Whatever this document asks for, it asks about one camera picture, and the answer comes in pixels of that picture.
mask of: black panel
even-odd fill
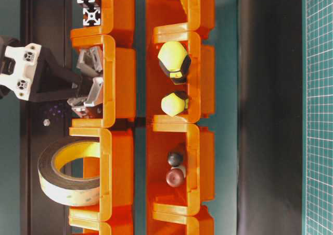
[[[71,0],[21,0],[21,14],[21,42],[49,47],[70,68]],[[67,135],[70,116],[66,102],[21,102],[21,235],[70,234],[68,208],[46,197],[37,171],[43,149]]]
[[[302,0],[240,0],[238,234],[301,234]]]

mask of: dark red ball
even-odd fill
[[[185,182],[183,171],[175,168],[166,174],[166,182],[171,187],[179,187]]]

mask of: green cutting mat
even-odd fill
[[[305,0],[303,234],[333,234],[333,0]]]

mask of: orange bin divider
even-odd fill
[[[186,45],[192,59],[187,83],[174,85],[159,67],[158,52],[167,41]],[[215,49],[202,45],[196,32],[154,35],[147,52],[147,121],[154,123],[196,123],[215,113]],[[188,110],[175,117],[161,109],[161,100],[174,91],[189,96]]]
[[[101,25],[73,29],[71,38],[111,34],[117,46],[131,47],[135,29],[135,0],[101,0]]]
[[[214,235],[214,219],[206,206],[196,216],[148,211],[147,235]]]
[[[71,207],[70,218],[106,221],[115,207],[132,208],[134,197],[134,143],[131,129],[70,128],[71,136],[99,137],[100,159],[84,158],[83,177],[96,176],[99,169],[99,204]]]
[[[136,114],[136,57],[133,49],[116,48],[113,37],[95,35],[75,38],[72,46],[99,45],[103,49],[103,118],[73,119],[73,127],[111,127],[117,119],[134,119]]]
[[[215,26],[215,0],[146,0],[147,30],[154,34],[196,31],[207,39]]]
[[[133,215],[130,208],[115,208],[114,215],[106,222],[69,218],[69,225],[83,228],[82,234],[91,235],[132,235]]]
[[[185,183],[172,188],[165,176],[168,153],[185,144]],[[194,216],[214,199],[214,133],[195,124],[147,125],[147,205],[154,212]]]

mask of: tape roll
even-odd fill
[[[67,137],[47,147],[38,161],[43,192],[53,201],[68,206],[90,206],[99,202],[99,177],[74,178],[60,172],[78,158],[100,158],[97,138]]]

